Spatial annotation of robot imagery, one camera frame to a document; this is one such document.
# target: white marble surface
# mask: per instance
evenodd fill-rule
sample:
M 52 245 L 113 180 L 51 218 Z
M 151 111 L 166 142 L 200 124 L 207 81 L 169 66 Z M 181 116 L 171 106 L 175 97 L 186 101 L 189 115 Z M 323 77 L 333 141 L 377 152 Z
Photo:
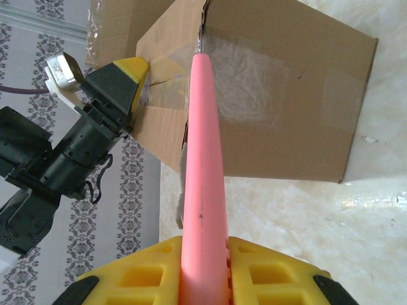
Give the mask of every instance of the white marble surface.
M 360 304 L 405 304 L 407 1 L 302 2 L 380 39 L 346 182 L 225 178 L 229 233 L 328 270 Z M 182 234 L 180 185 L 165 165 L 161 182 L 164 240 Z

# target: patterned wallpaper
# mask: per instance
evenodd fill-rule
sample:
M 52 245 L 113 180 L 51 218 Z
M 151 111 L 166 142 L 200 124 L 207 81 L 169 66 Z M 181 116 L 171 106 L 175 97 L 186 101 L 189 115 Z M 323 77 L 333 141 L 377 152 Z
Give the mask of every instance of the patterned wallpaper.
M 64 19 L 63 1 L 32 2 L 37 12 Z M 91 71 L 85 65 L 84 44 L 0 24 L 0 83 L 45 87 L 45 58 L 60 50 L 75 57 L 85 73 Z M 53 146 L 78 118 L 49 94 L 0 93 L 0 107 L 6 105 L 50 131 Z M 112 153 L 101 201 L 93 205 L 88 199 L 62 199 L 50 234 L 0 281 L 0 305 L 51 304 L 84 272 L 158 242 L 159 161 L 132 138 L 120 141 Z M 92 183 L 99 170 L 89 177 Z M 0 181 L 4 203 L 16 190 Z

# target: robotic arm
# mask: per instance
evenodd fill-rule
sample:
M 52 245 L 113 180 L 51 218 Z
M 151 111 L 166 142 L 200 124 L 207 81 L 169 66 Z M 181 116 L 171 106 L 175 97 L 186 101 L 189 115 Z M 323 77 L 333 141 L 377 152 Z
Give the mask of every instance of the robotic arm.
M 20 188 L 0 209 L 0 272 L 48 234 L 61 196 L 82 200 L 87 185 L 93 197 L 86 178 L 97 165 L 111 166 L 109 151 L 131 131 L 131 114 L 149 68 L 142 58 L 128 58 L 84 78 L 66 53 L 49 58 L 47 65 L 50 93 L 81 117 L 52 149 L 49 132 L 10 107 L 0 110 L 0 175 Z M 89 104 L 76 96 L 79 89 L 91 98 Z M 100 192 L 91 202 L 99 199 Z

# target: cable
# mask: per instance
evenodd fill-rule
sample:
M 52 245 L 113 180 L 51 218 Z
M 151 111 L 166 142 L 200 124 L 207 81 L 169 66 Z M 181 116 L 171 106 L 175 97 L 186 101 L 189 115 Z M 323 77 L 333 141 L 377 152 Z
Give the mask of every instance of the cable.
M 96 199 L 93 198 L 93 187 L 90 181 L 86 180 L 84 181 L 84 185 L 88 186 L 89 188 L 89 193 L 90 193 L 90 203 L 95 205 L 96 203 L 99 202 L 99 200 L 102 198 L 102 190 L 100 189 L 100 182 L 102 181 L 102 177 L 104 172 L 113 164 L 113 155 L 108 154 L 107 157 L 109 158 L 109 162 L 107 162 L 106 166 L 102 168 L 100 171 L 99 175 L 96 178 L 96 187 L 99 190 L 99 194 L 97 195 Z
M 0 85 L 0 91 L 7 92 L 7 93 L 15 93 L 15 94 L 45 94 L 49 93 L 50 91 L 47 88 L 43 89 L 20 89 L 20 88 L 12 88 L 7 86 Z

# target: pink foam stick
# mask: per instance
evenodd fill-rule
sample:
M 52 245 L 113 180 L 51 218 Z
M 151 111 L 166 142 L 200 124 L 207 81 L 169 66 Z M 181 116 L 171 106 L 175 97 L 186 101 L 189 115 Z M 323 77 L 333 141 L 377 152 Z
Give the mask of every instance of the pink foam stick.
M 209 56 L 196 54 L 191 70 L 180 305 L 228 304 L 227 239 L 214 74 Z

